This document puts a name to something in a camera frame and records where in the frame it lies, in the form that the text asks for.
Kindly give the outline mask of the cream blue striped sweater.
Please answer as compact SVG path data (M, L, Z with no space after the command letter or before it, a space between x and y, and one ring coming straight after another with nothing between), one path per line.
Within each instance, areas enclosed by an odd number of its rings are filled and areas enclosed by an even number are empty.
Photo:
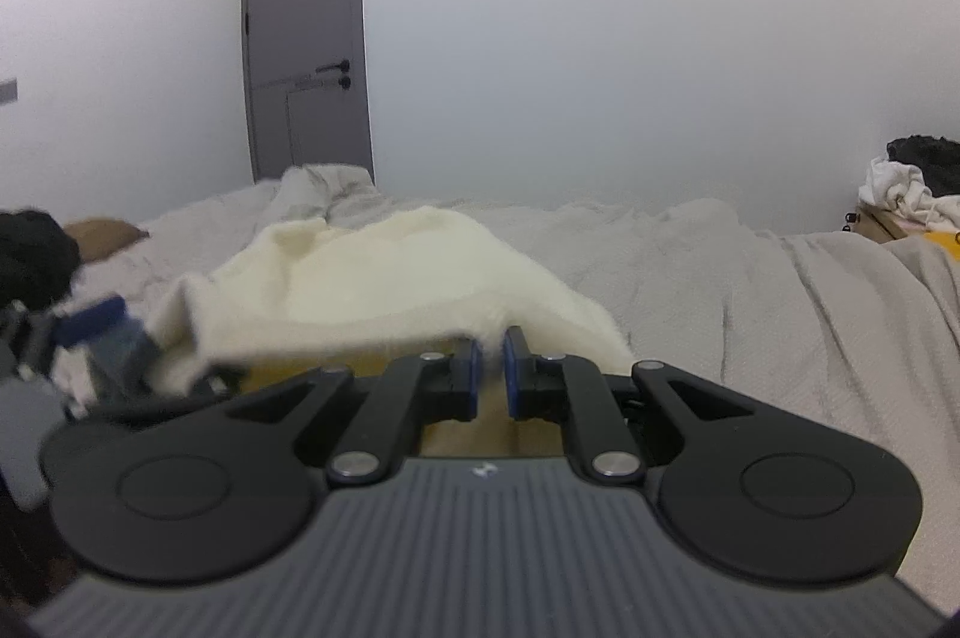
M586 357L608 374L635 362L602 305L464 214L419 207L361 228L291 221L167 289L145 324L160 349L146 381L183 395L212 367L244 370L254 388L318 365L377 374L395 357L473 339L485 357L480 413L430 425L423 453L556 455L555 429L509 420L498 375L511 326L532 351Z

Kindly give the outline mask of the black clothing pile left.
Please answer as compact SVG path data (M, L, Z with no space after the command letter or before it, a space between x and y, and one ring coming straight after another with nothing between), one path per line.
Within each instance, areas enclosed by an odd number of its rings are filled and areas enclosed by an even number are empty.
M0 297L7 308L46 310L70 294L82 266L78 243L44 211L3 211L0 216Z

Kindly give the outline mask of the brown pillow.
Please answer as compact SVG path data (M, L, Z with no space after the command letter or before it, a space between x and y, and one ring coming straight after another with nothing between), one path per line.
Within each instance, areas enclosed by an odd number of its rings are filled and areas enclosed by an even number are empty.
M65 224L64 232L78 245L83 264L107 260L148 237L148 232L136 225L107 218L83 219Z

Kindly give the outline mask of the grey bed sheet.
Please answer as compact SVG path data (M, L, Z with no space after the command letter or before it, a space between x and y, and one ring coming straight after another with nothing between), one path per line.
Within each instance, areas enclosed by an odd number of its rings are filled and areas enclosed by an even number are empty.
M958 266L923 239L778 237L729 204L647 214L459 201L457 211L589 297L631 357L661 359L905 461L924 495L903 576L958 604Z

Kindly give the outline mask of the cardboard box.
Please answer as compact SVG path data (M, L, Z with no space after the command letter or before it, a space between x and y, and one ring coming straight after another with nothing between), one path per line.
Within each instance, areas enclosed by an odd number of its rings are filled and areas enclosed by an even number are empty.
M843 230L877 243L903 240L918 232L918 228L901 221L895 214L866 203L859 203L854 211L844 214Z

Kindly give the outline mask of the white crumpled garment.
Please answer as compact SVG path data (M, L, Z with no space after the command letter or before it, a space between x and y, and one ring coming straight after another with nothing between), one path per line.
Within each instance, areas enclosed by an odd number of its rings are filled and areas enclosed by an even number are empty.
M867 167L866 182L859 187L857 199L926 230L957 232L960 228L958 196L934 195L916 165L875 157Z

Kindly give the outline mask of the yellow printed fabric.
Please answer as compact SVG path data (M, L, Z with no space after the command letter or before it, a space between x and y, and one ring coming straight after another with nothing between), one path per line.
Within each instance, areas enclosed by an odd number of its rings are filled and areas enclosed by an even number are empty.
M942 248L953 261L960 261L960 234L958 232L926 232L924 239Z

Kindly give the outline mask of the grey door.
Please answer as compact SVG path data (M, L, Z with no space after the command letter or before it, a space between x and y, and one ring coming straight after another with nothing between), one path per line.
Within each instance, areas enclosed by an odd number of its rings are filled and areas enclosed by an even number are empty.
M363 0L241 0L252 175L293 165L373 167ZM352 89L314 68L348 58Z

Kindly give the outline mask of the black fluffy garment right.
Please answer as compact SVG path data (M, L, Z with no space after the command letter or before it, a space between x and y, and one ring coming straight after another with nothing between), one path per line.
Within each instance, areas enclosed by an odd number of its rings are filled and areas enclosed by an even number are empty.
M934 196L960 195L960 143L947 138L912 134L887 143L887 157L914 165L923 173Z

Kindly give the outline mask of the grey wall panel left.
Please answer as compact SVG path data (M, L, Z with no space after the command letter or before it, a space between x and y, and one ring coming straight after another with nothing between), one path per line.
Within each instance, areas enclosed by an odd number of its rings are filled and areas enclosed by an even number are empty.
M7 79L0 83L0 106L18 101L18 81Z

